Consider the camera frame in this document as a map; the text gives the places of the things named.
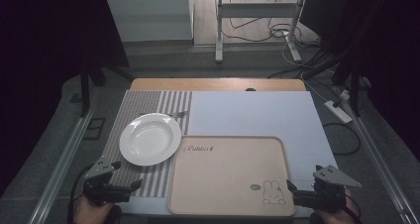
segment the white plate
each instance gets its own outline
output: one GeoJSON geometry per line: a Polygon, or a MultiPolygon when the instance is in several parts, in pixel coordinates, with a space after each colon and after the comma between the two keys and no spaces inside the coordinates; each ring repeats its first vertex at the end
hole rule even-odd
{"type": "Polygon", "coordinates": [[[151,113],[132,121],[120,137],[123,157],[137,166],[159,164],[176,151],[181,141],[181,130],[173,118],[151,113]]]}

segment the white wall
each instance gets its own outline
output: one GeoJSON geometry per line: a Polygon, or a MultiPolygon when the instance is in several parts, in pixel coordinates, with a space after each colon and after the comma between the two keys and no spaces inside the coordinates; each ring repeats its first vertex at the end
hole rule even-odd
{"type": "Polygon", "coordinates": [[[123,42],[192,39],[189,0],[107,1],[123,42]]]}

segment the power strip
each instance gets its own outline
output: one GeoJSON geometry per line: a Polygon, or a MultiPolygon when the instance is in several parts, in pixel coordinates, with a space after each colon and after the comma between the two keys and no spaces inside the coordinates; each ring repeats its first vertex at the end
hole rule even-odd
{"type": "Polygon", "coordinates": [[[336,117],[338,117],[340,119],[340,121],[342,121],[344,124],[347,124],[347,123],[350,123],[351,121],[353,121],[353,119],[349,115],[347,115],[347,113],[345,113],[340,107],[334,107],[333,104],[334,104],[333,101],[328,101],[328,102],[324,103],[324,105],[332,113],[334,113],[334,115],[336,115],[336,117]]]}

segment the gray striped cloth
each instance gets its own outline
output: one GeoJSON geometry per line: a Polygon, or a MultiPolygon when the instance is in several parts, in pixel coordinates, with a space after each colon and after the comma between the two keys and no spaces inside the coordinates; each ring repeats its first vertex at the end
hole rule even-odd
{"type": "MultiPolygon", "coordinates": [[[[131,121],[142,113],[173,113],[189,111],[192,92],[190,91],[127,91],[120,111],[112,128],[103,156],[111,163],[120,161],[121,168],[114,171],[110,183],[130,186],[131,182],[143,179],[142,187],[133,196],[166,197],[172,157],[150,167],[139,167],[127,162],[120,153],[120,136],[131,121]]],[[[175,119],[183,135],[188,131],[188,118],[175,119]]]]}

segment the dark background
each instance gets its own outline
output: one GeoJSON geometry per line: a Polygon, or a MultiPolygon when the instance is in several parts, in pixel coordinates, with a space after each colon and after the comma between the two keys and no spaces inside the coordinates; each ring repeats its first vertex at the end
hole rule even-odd
{"type": "MultiPolygon", "coordinates": [[[[332,50],[342,50],[371,0],[345,0],[340,5],[342,1],[323,1],[321,7],[326,8],[316,11],[328,12],[341,5],[344,12],[334,34],[323,35],[335,39],[332,50]]],[[[357,59],[372,85],[370,99],[417,159],[419,9],[419,0],[386,0],[357,59]]],[[[95,69],[104,65],[101,61],[118,66],[128,63],[106,0],[0,0],[0,10],[3,193],[49,123],[63,83],[78,75],[84,64],[95,69]]],[[[318,18],[321,23],[315,23],[321,29],[331,26],[329,17],[318,18]]]]}

